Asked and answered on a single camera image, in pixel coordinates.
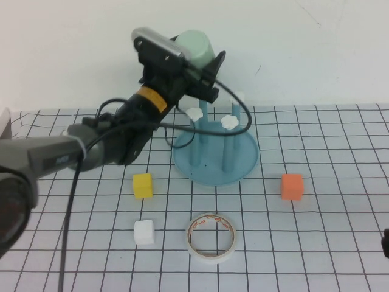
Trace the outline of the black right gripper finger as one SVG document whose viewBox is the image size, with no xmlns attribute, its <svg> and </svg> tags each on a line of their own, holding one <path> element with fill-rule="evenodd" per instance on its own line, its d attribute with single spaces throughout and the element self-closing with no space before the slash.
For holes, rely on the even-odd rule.
<svg viewBox="0 0 389 292">
<path fill-rule="evenodd" d="M 389 228 L 386 228 L 381 238 L 382 250 L 385 257 L 389 257 Z"/>
</svg>

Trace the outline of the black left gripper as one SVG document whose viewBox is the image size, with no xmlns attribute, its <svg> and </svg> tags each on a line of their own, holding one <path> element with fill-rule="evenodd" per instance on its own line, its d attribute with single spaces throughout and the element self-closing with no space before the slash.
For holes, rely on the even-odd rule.
<svg viewBox="0 0 389 292">
<path fill-rule="evenodd" d="M 178 35 L 170 38 L 178 45 Z M 157 91 L 169 103 L 176 103 L 184 95 L 213 103 L 219 94 L 215 80 L 225 60 L 226 51 L 221 51 L 202 69 L 192 65 L 182 65 L 176 73 L 160 70 L 154 65 L 145 65 L 139 83 Z"/>
</svg>

